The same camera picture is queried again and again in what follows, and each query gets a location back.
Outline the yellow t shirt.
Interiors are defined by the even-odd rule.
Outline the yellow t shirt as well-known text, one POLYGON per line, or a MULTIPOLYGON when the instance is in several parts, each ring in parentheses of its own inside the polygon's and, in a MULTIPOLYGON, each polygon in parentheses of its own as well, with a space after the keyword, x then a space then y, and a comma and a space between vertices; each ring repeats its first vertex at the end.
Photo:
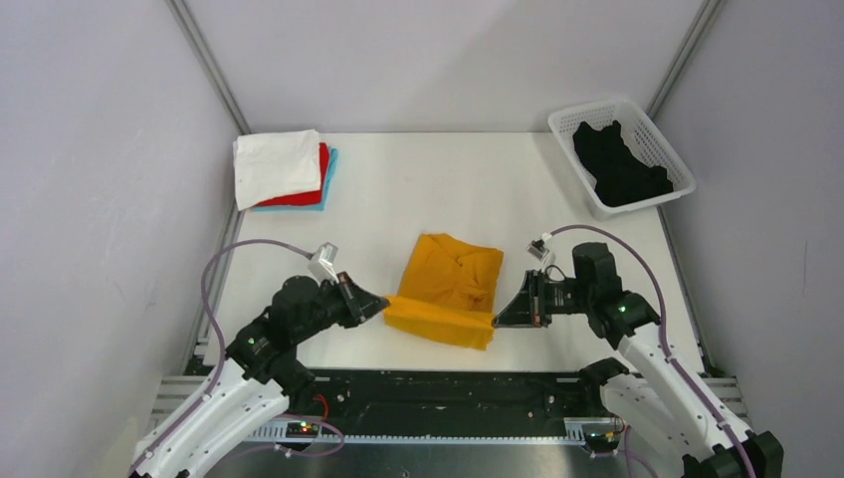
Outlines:
POLYGON ((493 307, 505 253, 448 234, 418 237, 386 325, 431 342, 484 351, 494 338, 493 307))

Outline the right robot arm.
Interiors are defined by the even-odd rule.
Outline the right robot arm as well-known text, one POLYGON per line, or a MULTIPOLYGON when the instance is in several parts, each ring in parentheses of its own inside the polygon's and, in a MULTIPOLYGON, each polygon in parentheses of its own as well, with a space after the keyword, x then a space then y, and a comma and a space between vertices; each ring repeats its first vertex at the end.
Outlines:
POLYGON ((604 243, 572 250, 574 274, 555 281, 528 270, 519 292, 499 312, 496 328, 546 328, 558 315, 583 315, 593 333, 617 351, 578 373, 581 408, 607 411, 652 448, 677 456, 684 477, 779 477, 784 449, 769 431, 755 432, 689 372, 661 331, 646 299, 622 286, 604 243))

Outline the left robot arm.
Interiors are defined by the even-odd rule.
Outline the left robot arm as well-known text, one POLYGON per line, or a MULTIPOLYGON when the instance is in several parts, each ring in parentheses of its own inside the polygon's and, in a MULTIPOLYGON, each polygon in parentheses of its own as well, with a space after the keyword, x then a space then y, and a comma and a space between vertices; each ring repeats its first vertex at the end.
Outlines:
POLYGON ((356 328, 389 306, 341 272, 336 280, 288 279, 243 327, 195 389, 136 445, 132 477, 200 477, 268 420, 313 404, 315 375, 300 344, 334 326, 356 328))

